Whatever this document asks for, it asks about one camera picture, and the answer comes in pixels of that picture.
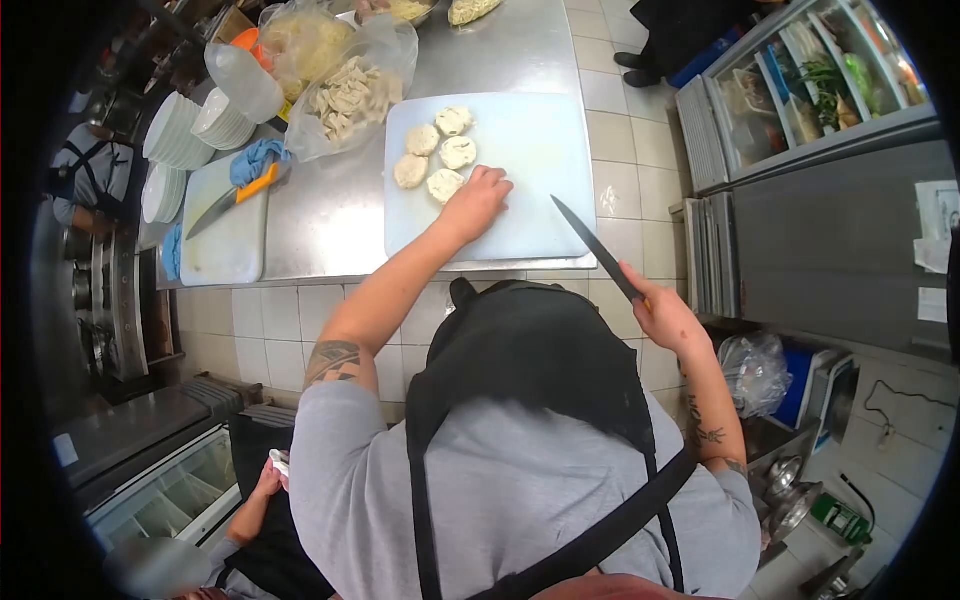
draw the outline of blue rag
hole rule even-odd
[[[167,281],[180,279],[180,237],[183,236],[183,223],[177,223],[163,237],[163,255],[160,262],[167,272]]]
[[[257,140],[230,164],[230,183],[240,187],[250,185],[263,174],[263,165],[271,152],[279,154],[280,160],[290,160],[293,157],[278,139]]]

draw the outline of knife blade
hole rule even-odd
[[[607,270],[607,273],[611,279],[613,279],[613,282],[616,283],[616,286],[620,288],[620,291],[623,292],[623,295],[627,297],[627,300],[630,302],[633,302],[634,298],[646,300],[646,297],[640,293],[640,291],[634,287],[634,284],[627,279],[627,276],[623,274],[623,269],[617,264],[613,255],[600,243],[597,236],[593,235],[593,232],[584,225],[584,222],[581,221],[577,215],[573,214],[573,211],[556,196],[550,194],[550,198],[553,199],[553,204],[557,205],[561,214],[563,214],[566,221],[570,223],[573,230],[577,232],[580,239],[584,241],[584,244],[587,244],[587,248],[589,248],[590,251],[593,252],[593,255],[597,257],[597,260],[600,261],[600,265]]]

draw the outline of stainless steel table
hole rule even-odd
[[[410,99],[543,92],[568,94],[583,105],[563,2],[506,2],[462,31],[449,27],[446,10],[435,11],[419,34],[420,57]],[[382,132],[363,149],[295,165],[288,181],[271,189],[261,280],[364,276],[386,262],[384,140]],[[450,263],[444,271],[593,269],[596,264],[596,258],[587,254]]]

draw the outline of chef's knife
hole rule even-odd
[[[213,225],[217,219],[224,216],[228,210],[234,206],[237,206],[238,204],[242,204],[245,200],[254,196],[257,192],[263,190],[271,183],[276,181],[279,176],[280,164],[275,162],[274,164],[270,165],[265,175],[253,180],[250,185],[247,185],[246,187],[232,187],[229,192],[221,196],[217,202],[211,204],[210,208],[208,208],[206,212],[201,215],[199,219],[197,219],[197,222],[193,224],[192,228],[190,228],[190,232],[186,234],[186,239],[189,240],[196,237],[204,229]]]
[[[550,194],[550,198],[553,199],[553,204],[557,205],[557,208],[560,209],[566,221],[570,223],[570,226],[577,232],[577,235],[584,241],[584,244],[587,244],[587,248],[589,248],[590,251],[593,252],[593,255],[597,257],[597,260],[600,261],[600,265],[607,270],[607,273],[616,283],[617,287],[620,288],[620,291],[623,292],[624,296],[627,297],[627,300],[630,302],[633,302],[634,298],[646,300],[646,297],[634,287],[634,284],[627,279],[627,276],[623,275],[623,269],[617,264],[616,259],[604,248],[604,245],[600,243],[597,236],[593,235],[593,232],[584,225],[584,222],[581,221],[577,215],[573,214],[573,211],[570,210],[566,204],[558,200],[556,196]]]

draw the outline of stack of plates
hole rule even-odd
[[[143,220],[170,223],[180,212],[186,191],[186,171],[165,164],[155,164],[143,186]]]
[[[214,148],[190,132],[200,107],[177,92],[170,94],[150,124],[143,157],[175,169],[196,171],[213,157]]]
[[[247,143],[256,125],[214,87],[190,131],[217,150],[233,150]]]

